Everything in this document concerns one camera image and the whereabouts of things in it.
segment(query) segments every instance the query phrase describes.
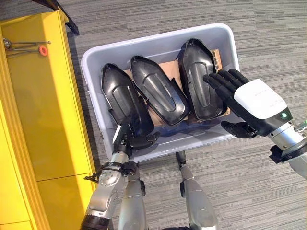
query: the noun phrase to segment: yellow cabinet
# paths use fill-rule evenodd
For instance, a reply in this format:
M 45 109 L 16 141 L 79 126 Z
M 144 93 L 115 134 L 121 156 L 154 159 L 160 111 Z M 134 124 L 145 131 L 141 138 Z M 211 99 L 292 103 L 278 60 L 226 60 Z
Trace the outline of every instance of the yellow cabinet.
M 77 230 L 80 228 L 93 193 L 89 174 L 69 176 L 38 182 L 51 229 Z
M 11 159 L 9 143 L 3 129 L 0 129 L 0 225 L 29 220 L 15 168 Z
M 67 20 L 59 10 L 0 22 L 0 230 L 79 229 L 94 190 Z M 6 56 L 3 37 L 51 44 L 47 56 Z
M 21 223 L 0 225 L 0 230 L 32 230 L 32 226 L 29 221 L 26 221 Z
M 51 42 L 48 56 L 7 57 L 37 181 L 90 171 L 63 17 L 53 11 L 1 23 L 3 37 L 12 42 Z

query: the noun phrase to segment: robotic hand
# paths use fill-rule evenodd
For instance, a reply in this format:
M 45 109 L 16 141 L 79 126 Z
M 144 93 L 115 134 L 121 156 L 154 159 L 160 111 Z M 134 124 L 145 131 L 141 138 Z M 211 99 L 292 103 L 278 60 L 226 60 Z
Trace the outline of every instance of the robotic hand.
M 204 75 L 228 107 L 245 122 L 221 126 L 238 138 L 267 136 L 274 142 L 270 158 L 275 163 L 288 161 L 292 169 L 307 180 L 307 120 L 296 125 L 286 102 L 262 80 L 249 81 L 230 69 Z

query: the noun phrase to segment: gray plastic bin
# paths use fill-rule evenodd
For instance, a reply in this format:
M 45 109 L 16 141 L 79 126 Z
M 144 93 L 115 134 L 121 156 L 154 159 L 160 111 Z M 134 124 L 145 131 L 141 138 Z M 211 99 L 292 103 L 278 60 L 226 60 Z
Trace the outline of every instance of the gray plastic bin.
M 101 68 L 106 63 L 115 63 L 121 69 L 129 69 L 130 59 L 134 55 L 142 55 L 157 63 L 172 61 L 177 57 L 181 46 L 192 37 L 203 41 L 209 49 L 219 49 L 223 69 L 235 68 L 239 70 L 233 33 L 229 26 L 221 23 L 97 46 L 85 52 L 82 57 L 82 70 L 109 158 L 112 156 L 112 139 L 117 124 L 108 112 L 108 104 L 102 94 Z M 157 143 L 150 148 L 136 151 L 134 160 L 136 162 L 145 161 L 176 151 L 232 138 L 233 136 L 220 126 L 222 120 L 240 121 L 237 116 L 231 113 L 201 123 L 188 125 L 183 121 L 176 126 L 157 127 L 155 130 L 161 132 Z

